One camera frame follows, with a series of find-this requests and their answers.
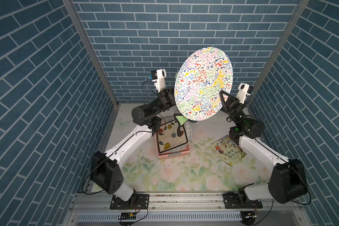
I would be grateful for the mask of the green microfiber cloth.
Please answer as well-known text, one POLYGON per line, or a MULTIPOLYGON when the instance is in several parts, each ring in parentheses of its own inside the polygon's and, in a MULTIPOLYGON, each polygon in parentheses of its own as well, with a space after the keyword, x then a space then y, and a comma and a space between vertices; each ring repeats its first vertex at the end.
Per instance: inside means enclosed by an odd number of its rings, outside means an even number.
POLYGON ((187 122, 187 118, 183 115, 181 110, 181 105, 183 104, 186 95, 187 95, 187 79, 183 76, 181 72, 177 72, 175 76, 175 103, 177 106, 177 111, 175 111, 175 118, 178 120, 180 125, 183 125, 187 122))

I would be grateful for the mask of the round colourful squiggle plate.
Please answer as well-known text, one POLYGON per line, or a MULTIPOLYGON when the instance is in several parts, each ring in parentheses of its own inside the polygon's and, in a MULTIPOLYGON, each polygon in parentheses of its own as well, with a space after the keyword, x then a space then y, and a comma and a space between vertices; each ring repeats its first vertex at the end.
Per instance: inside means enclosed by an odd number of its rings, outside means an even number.
POLYGON ((179 69, 174 86, 176 106, 189 120, 206 120, 222 108, 219 93, 230 93, 232 87, 233 67, 229 57, 216 47, 202 48, 179 69))

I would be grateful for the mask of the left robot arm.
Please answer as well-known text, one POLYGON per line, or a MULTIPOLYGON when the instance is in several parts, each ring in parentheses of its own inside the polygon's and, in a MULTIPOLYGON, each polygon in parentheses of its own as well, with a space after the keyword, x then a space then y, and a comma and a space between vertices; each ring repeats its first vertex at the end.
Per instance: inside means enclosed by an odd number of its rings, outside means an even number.
POLYGON ((165 88, 148 104, 132 109, 131 116, 136 127, 122 141, 104 153, 96 152, 91 161, 89 179, 109 195, 132 201, 136 191, 124 183, 121 169, 133 152, 153 137, 162 124, 158 115, 176 105, 175 88, 165 88))

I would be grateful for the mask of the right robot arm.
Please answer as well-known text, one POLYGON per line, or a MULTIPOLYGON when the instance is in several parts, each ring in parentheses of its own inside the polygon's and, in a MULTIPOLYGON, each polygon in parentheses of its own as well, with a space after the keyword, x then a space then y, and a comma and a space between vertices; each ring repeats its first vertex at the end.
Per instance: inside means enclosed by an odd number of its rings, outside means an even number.
POLYGON ((227 121, 235 126, 229 130, 229 138, 245 153, 252 154, 270 172, 266 184, 248 184, 236 192, 238 205, 244 208, 248 203, 272 199, 285 204, 310 194, 305 167, 298 159, 290 159, 260 140, 264 123, 244 113, 245 104, 225 91, 219 92, 222 111, 228 115, 227 121))

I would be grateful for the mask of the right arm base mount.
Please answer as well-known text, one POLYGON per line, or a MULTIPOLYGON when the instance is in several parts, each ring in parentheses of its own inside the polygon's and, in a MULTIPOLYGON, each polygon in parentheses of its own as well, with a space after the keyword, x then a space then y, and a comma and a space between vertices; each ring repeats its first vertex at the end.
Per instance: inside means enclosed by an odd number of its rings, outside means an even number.
POLYGON ((238 191, 231 191, 223 194, 223 201, 226 209, 262 209, 261 200, 250 200, 244 187, 239 188, 238 191))

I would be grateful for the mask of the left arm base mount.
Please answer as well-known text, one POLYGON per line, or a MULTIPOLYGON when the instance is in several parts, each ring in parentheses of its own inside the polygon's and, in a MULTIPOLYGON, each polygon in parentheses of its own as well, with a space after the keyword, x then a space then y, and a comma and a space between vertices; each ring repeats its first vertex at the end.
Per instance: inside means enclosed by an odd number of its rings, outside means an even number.
POLYGON ((149 205, 149 194, 134 193, 128 201, 124 201, 117 196, 113 196, 111 200, 111 210, 134 210, 147 209, 149 205))

